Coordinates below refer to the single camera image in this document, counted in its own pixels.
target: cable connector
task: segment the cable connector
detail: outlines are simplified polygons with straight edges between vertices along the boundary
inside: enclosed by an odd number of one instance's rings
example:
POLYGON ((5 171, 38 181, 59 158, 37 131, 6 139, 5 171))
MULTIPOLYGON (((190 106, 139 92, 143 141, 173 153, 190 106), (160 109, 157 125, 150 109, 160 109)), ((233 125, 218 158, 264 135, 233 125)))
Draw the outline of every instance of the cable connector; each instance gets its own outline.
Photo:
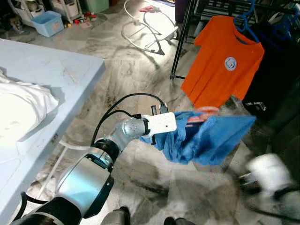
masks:
POLYGON ((142 23, 141 23, 141 21, 139 20, 139 19, 133 19, 133 24, 135 25, 135 26, 140 26, 142 23))
POLYGON ((138 114, 133 114, 132 117, 136 118, 136 119, 141 119, 142 115, 140 113, 138 113, 138 114))
POLYGON ((159 106, 159 111, 160 111, 160 114, 168 113, 169 110, 168 110, 167 104, 165 103, 165 105, 160 105, 159 106))

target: black cable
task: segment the black cable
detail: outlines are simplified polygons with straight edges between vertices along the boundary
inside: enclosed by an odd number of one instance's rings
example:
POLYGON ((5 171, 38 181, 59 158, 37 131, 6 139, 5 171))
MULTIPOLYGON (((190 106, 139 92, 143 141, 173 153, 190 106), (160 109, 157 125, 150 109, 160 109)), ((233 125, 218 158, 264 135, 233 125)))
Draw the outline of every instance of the black cable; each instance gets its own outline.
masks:
POLYGON ((43 200, 39 200, 39 199, 30 197, 29 195, 26 195, 26 196, 27 196, 27 201, 28 202, 32 202, 32 203, 35 203, 35 204, 44 205, 48 202, 48 201, 43 201, 43 200))
POLYGON ((129 94, 129 95, 126 95, 124 96, 123 98, 121 98, 119 101, 117 101, 115 104, 113 104, 107 111, 106 113, 104 114, 104 116, 101 118, 101 120, 99 121, 98 125, 96 126, 95 128, 95 131, 94 131, 94 134, 93 134, 93 138, 90 142, 90 145, 92 146, 94 143, 95 143, 95 139, 97 137, 97 134, 98 134, 98 131, 99 131, 99 128, 101 126, 101 124, 103 123, 104 120, 107 119, 107 115, 109 114, 109 112, 114 108, 116 107, 120 102, 122 102, 124 99, 128 98, 128 97, 131 97, 131 96, 150 96, 150 97, 153 97, 153 98, 156 98, 161 105, 164 105, 164 102, 157 96, 155 95, 152 95, 152 94, 147 94, 147 93, 133 93, 133 94, 129 94))
POLYGON ((92 142, 91 142, 91 146, 93 146, 93 144, 95 143, 95 139, 96 139, 96 136, 97 136, 97 134, 98 134, 98 130, 99 130, 99 128, 100 128, 100 126, 102 125, 102 123, 108 118, 108 117, 110 117, 111 115, 113 115, 113 114, 115 114, 115 113, 124 113, 124 114, 126 114, 127 116, 130 116, 130 117, 132 117, 132 115, 130 114, 130 113, 128 113, 128 112, 126 112, 125 110, 115 110, 115 111, 113 111, 113 112, 110 112, 109 114, 104 114, 104 116, 101 118, 101 120, 99 121, 99 123, 98 123, 98 125, 97 125, 97 127, 96 127, 96 129, 95 129, 95 132, 94 132, 94 135, 93 135, 93 138, 92 138, 92 142))
MULTIPOLYGON (((232 177, 232 179, 235 181, 235 183, 240 185, 240 179, 239 179, 240 176, 234 170, 232 170, 230 168, 227 169, 227 172, 232 177)), ((248 209, 250 209, 251 211, 253 211, 253 212, 256 212, 256 213, 259 213, 259 214, 263 214, 263 215, 266 215, 266 216, 269 216, 269 217, 275 217, 275 218, 279 218, 279 219, 284 219, 284 220, 287 220, 287 221, 290 221, 290 222, 294 222, 294 223, 300 224, 300 219, 287 217, 287 216, 280 215, 280 214, 277 214, 277 213, 263 211, 263 210, 257 208, 256 206, 250 204, 247 201, 246 194, 242 190, 240 191, 240 196, 242 198, 242 202, 244 203, 244 205, 248 209)))
POLYGON ((244 204, 247 206, 248 209, 250 209, 253 212, 263 214, 263 215, 266 215, 266 216, 269 216, 269 217, 284 219, 284 220, 287 220, 289 222, 300 224, 300 219, 291 218, 291 217, 287 217, 287 216, 280 215, 280 214, 277 214, 277 213, 260 210, 259 208, 257 208, 255 206, 253 206, 252 204, 248 203, 245 196, 244 196, 244 204))
POLYGON ((273 199, 275 201, 279 201, 281 199, 282 196, 284 196, 285 194, 289 193, 289 192, 294 192, 294 191, 299 191, 299 187, 286 187, 286 188, 283 188, 279 191, 276 191, 274 193, 274 196, 273 196, 273 199))
POLYGON ((21 207, 13 221, 16 221, 17 219, 20 219, 22 217, 26 209, 26 206, 27 206, 27 195, 25 192, 21 192, 21 207))
POLYGON ((32 203, 36 203, 36 204, 45 204, 48 201, 43 201, 43 200, 39 200, 39 199, 35 199, 30 197, 29 195, 27 195, 25 192, 21 192, 21 207, 18 211, 18 214, 15 216, 13 221, 16 221, 17 219, 20 219, 26 209, 27 206, 27 201, 28 202, 32 202, 32 203))

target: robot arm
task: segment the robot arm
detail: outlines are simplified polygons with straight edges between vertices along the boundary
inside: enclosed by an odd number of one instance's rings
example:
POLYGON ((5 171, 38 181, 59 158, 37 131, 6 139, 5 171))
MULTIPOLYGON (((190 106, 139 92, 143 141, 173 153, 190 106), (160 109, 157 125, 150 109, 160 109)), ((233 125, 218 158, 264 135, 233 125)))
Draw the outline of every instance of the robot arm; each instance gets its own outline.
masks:
POLYGON ((113 187, 113 165, 129 142, 176 128, 172 112, 119 121, 108 136, 98 139, 88 154, 63 173, 51 201, 11 225, 76 225, 82 218, 98 214, 113 187))

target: blue towel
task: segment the blue towel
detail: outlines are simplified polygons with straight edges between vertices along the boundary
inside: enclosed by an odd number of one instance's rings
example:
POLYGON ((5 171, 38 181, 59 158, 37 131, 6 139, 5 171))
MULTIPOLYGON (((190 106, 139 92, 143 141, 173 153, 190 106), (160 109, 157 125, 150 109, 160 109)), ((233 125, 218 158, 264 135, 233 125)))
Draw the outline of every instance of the blue towel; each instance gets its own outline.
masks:
MULTIPOLYGON (((210 116, 201 126, 185 127, 188 118, 197 115, 200 113, 176 112, 177 130, 155 135, 155 147, 169 161, 220 165, 255 121, 254 116, 210 116)), ((141 140, 151 143, 151 139, 141 140)))

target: circular logo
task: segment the circular logo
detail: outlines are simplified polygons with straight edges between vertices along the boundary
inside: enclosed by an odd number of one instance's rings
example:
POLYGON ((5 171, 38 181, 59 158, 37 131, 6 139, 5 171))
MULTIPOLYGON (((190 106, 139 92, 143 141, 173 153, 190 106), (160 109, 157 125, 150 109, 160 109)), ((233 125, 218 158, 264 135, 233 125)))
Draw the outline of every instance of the circular logo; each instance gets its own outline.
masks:
POLYGON ((225 67, 228 71, 234 71, 237 65, 237 62, 234 57, 227 57, 224 61, 225 67))

